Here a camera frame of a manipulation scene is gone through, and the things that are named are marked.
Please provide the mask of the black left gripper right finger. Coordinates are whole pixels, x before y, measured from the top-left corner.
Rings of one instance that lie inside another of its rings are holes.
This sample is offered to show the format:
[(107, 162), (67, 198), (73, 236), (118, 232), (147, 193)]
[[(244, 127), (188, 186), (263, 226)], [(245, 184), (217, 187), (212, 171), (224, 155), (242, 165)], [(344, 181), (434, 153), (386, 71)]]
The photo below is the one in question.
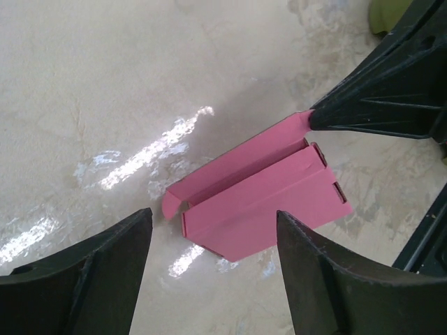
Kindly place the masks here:
[(277, 212), (296, 334), (445, 334), (446, 279), (365, 258)]

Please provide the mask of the pink paper box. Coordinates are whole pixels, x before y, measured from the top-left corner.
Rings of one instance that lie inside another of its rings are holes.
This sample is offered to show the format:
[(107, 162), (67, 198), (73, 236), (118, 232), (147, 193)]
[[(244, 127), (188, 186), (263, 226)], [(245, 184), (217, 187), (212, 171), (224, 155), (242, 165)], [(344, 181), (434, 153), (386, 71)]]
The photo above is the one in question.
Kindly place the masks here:
[(170, 185), (166, 218), (183, 236), (230, 262), (277, 243), (277, 212), (309, 228), (351, 213), (335, 175), (306, 140), (311, 112), (297, 112)]

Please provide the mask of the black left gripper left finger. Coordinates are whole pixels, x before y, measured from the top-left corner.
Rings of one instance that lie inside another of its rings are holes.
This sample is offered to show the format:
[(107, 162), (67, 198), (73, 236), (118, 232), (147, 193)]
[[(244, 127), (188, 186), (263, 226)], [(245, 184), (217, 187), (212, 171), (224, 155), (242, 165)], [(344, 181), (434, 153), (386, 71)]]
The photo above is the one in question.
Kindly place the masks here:
[(152, 211), (1, 277), (2, 334), (128, 334), (152, 238)]

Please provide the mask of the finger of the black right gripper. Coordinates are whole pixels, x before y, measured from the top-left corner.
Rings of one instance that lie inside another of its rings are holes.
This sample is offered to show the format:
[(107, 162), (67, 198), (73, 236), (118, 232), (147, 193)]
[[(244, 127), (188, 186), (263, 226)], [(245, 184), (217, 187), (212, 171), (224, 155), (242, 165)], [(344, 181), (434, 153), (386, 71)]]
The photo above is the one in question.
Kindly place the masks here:
[(314, 131), (446, 142), (446, 2), (413, 1), (395, 28), (312, 107)]

